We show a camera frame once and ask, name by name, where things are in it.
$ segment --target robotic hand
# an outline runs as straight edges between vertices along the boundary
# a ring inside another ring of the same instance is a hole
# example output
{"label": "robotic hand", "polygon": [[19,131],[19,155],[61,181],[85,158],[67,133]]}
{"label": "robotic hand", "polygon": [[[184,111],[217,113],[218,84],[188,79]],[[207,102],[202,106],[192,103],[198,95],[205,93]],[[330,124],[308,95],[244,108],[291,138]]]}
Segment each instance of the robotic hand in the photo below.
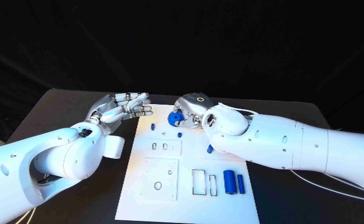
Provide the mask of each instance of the robotic hand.
{"label": "robotic hand", "polygon": [[[152,115],[148,93],[106,95],[85,121],[0,147],[0,223],[46,202],[96,172],[101,158],[120,158],[124,139],[110,136],[123,120]],[[31,167],[48,174],[38,181]]]}
{"label": "robotic hand", "polygon": [[178,99],[169,122],[202,127],[220,153],[233,153],[270,168],[324,172],[364,187],[364,134],[317,128],[221,103],[214,106],[198,93]]}

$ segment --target blue gear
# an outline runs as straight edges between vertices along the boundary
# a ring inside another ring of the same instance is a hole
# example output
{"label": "blue gear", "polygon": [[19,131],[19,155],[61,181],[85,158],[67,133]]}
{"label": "blue gear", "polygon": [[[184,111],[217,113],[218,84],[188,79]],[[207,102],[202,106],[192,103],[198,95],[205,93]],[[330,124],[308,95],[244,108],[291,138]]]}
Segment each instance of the blue gear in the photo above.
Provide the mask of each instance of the blue gear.
{"label": "blue gear", "polygon": [[169,114],[169,124],[176,127],[175,122],[185,120],[182,112],[178,110],[176,113],[171,112]]}

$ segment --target blue object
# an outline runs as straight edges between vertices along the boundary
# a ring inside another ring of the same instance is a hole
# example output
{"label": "blue object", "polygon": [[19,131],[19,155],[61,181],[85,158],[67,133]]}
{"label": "blue object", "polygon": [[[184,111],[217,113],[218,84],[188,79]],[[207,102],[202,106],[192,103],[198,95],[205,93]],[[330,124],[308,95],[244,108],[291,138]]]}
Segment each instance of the blue object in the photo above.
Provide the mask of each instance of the blue object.
{"label": "blue object", "polygon": [[224,171],[226,194],[237,194],[236,174],[231,170]]}
{"label": "blue object", "polygon": [[207,148],[207,152],[211,154],[213,153],[213,150],[214,150],[214,148],[213,148],[213,146],[211,146],[211,144],[208,145],[208,148]]}
{"label": "blue object", "polygon": [[239,183],[239,192],[240,194],[244,194],[246,189],[244,189],[243,175],[237,175],[237,183]]}
{"label": "blue object", "polygon": [[181,111],[178,111],[176,113],[174,113],[174,112],[169,113],[169,124],[174,127],[176,127],[175,122],[182,121],[182,120],[185,120],[185,118],[184,118],[184,114]]}

